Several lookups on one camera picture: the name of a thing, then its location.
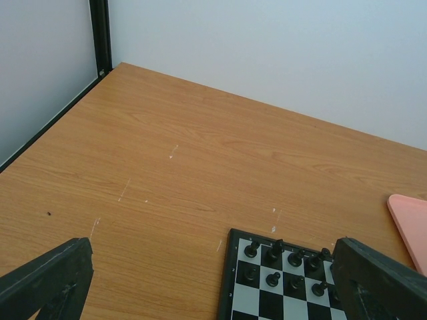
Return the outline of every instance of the wall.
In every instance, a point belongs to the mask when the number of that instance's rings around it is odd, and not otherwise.
[[[113,65],[427,149],[427,1],[110,0]]]
[[[96,77],[88,1],[0,1],[0,165]]]

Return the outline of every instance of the wood grain surface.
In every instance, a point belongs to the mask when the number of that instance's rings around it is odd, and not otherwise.
[[[91,237],[82,319],[214,319],[230,228],[412,266],[393,193],[427,152],[121,64],[0,174],[0,274]]]

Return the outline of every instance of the chessboard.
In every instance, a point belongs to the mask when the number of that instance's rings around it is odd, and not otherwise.
[[[332,279],[333,258],[231,229],[219,320],[346,320]]]

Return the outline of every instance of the pink plastic tray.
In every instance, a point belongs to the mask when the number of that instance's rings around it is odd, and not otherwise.
[[[427,276],[427,201],[391,195],[387,204],[416,269]]]

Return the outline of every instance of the white chess square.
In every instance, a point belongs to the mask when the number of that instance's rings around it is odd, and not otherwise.
[[[257,250],[257,254],[253,258],[249,258],[245,255],[245,248],[250,245],[252,241],[239,239],[239,249],[238,249],[238,260],[245,262],[253,263],[254,265],[261,265],[261,246]]]
[[[323,261],[323,265],[325,267],[325,277],[326,277],[326,282],[330,283],[331,285],[334,285],[334,278],[332,277],[332,273],[331,273],[331,264],[332,262],[329,261]]]
[[[346,313],[342,310],[331,308],[332,320],[347,320]]]
[[[315,295],[312,291],[312,286],[314,283],[320,283],[321,281],[317,281],[314,279],[306,278],[306,295],[307,295],[307,301],[315,303],[317,305],[324,305],[325,307],[329,307],[329,295],[328,290],[325,290],[325,293],[318,297]]]
[[[304,262],[301,263],[299,267],[294,267],[288,262],[288,256],[292,253],[292,251],[283,252],[282,259],[283,259],[283,271],[292,273],[294,275],[302,275],[304,276]]]
[[[233,310],[258,316],[260,290],[247,285],[234,285]]]
[[[275,272],[280,273],[279,284],[276,285],[275,287],[270,287],[267,284],[266,279],[268,275],[271,275],[272,273],[275,273]],[[278,295],[283,295],[283,272],[281,272],[280,270],[261,266],[260,267],[260,289],[264,291],[272,292],[272,293],[277,293]]]
[[[308,320],[306,301],[284,296],[283,310],[285,320]]]

